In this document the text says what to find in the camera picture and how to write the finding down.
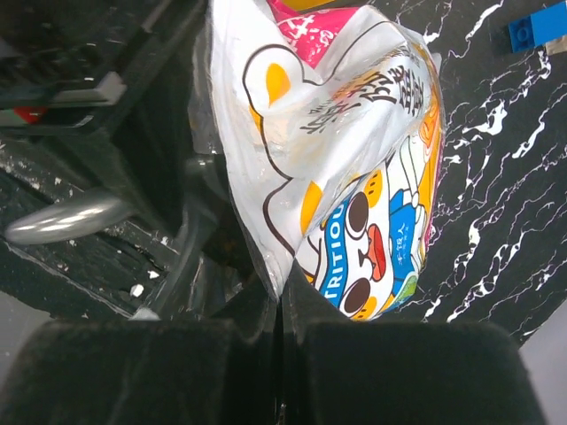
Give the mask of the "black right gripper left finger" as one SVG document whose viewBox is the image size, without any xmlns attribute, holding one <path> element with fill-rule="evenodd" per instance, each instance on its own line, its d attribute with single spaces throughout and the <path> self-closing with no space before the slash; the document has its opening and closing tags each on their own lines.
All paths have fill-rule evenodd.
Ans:
<svg viewBox="0 0 567 425">
<path fill-rule="evenodd" d="M 240 294 L 203 321 L 53 321 L 1 390 L 4 424 L 266 424 L 276 305 Z"/>
</svg>

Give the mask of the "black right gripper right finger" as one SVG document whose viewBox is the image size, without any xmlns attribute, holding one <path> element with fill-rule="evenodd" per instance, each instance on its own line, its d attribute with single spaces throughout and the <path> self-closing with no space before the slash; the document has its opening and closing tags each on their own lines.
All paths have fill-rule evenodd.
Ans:
<svg viewBox="0 0 567 425">
<path fill-rule="evenodd" d="M 542 424 L 514 341 L 492 325 L 347 319 L 293 267 L 280 300 L 289 424 Z"/>
</svg>

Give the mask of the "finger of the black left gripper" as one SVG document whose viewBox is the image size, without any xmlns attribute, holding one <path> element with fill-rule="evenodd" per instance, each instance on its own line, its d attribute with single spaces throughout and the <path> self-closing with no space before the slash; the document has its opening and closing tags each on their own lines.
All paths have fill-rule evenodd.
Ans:
<svg viewBox="0 0 567 425">
<path fill-rule="evenodd" d="M 181 218 L 203 1 L 4 1 L 1 133 L 144 221 Z"/>
</svg>

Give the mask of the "silver metal scoop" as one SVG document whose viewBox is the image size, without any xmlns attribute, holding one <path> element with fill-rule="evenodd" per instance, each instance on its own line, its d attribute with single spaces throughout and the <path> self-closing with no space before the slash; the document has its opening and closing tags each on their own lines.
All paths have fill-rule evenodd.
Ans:
<svg viewBox="0 0 567 425">
<path fill-rule="evenodd" d="M 16 244 L 57 243 L 95 234 L 134 214 L 126 201 L 95 188 L 10 223 L 4 235 Z"/>
</svg>

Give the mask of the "pink white pet food bag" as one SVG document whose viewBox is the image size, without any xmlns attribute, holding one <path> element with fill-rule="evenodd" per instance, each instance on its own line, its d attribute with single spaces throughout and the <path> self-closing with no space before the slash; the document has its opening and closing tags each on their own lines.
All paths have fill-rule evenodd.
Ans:
<svg viewBox="0 0 567 425">
<path fill-rule="evenodd" d="M 297 268 L 354 321 L 411 298 L 446 130 L 422 36 L 373 4 L 212 1 L 193 60 L 193 146 L 225 158 L 268 287 Z"/>
</svg>

